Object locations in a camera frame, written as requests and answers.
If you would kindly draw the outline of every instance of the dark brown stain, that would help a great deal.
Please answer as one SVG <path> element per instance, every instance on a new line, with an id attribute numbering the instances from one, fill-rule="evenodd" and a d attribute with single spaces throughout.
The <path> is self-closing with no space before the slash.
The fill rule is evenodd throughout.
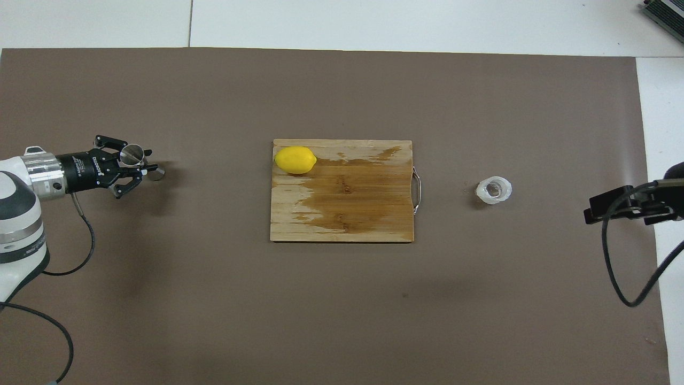
<path id="1" fill-rule="evenodd" d="M 412 161 L 399 165 L 384 163 L 398 149 L 383 151 L 372 160 L 319 158 L 302 184 L 312 190 L 312 195 L 300 202 L 316 218 L 307 220 L 299 213 L 297 219 L 346 234 L 401 233 L 412 240 Z"/>

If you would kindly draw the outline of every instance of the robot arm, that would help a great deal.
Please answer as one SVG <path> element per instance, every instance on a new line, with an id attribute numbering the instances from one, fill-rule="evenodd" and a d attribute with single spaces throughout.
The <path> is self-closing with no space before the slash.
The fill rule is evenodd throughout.
<path id="1" fill-rule="evenodd" d="M 0 161 L 0 302 L 11 300 L 49 263 L 40 200 L 92 188 L 109 188 L 119 199 L 143 175 L 163 175 L 158 165 L 146 163 L 151 150 L 102 135 L 94 144 L 89 151 L 58 156 L 28 147 L 23 156 Z M 127 177 L 130 182 L 115 184 Z"/>

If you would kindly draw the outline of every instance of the gray band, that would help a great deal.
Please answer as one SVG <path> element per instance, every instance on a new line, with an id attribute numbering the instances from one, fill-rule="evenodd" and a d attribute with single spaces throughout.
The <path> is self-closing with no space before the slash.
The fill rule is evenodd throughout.
<path id="1" fill-rule="evenodd" d="M 16 230 L 15 232 L 0 234 L 0 245 L 3 243 L 16 242 L 18 240 L 22 240 L 28 236 L 31 236 L 33 233 L 37 232 L 38 229 L 40 229 L 41 225 L 42 218 L 38 217 L 38 219 L 36 219 L 36 221 L 28 227 L 24 227 L 21 230 Z"/>

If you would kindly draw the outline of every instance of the yellow lemon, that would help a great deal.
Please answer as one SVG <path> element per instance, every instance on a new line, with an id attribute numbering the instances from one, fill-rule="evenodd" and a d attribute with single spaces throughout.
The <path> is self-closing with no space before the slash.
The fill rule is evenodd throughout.
<path id="1" fill-rule="evenodd" d="M 316 164 L 316 157 L 308 147 L 290 146 L 278 151 L 274 158 L 278 167 L 290 174 L 305 174 Z"/>

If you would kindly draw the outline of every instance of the metal handle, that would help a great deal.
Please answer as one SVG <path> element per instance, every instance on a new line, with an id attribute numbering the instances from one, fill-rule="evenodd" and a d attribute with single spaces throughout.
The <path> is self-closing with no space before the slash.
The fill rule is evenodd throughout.
<path id="1" fill-rule="evenodd" d="M 423 195 L 423 187 L 421 185 L 421 177 L 418 176 L 418 173 L 416 172 L 415 166 L 413 166 L 413 174 L 411 175 L 411 179 L 415 179 L 416 182 L 418 182 L 418 201 L 413 206 L 413 215 L 415 215 L 418 212 L 418 206 L 421 205 L 421 196 Z"/>

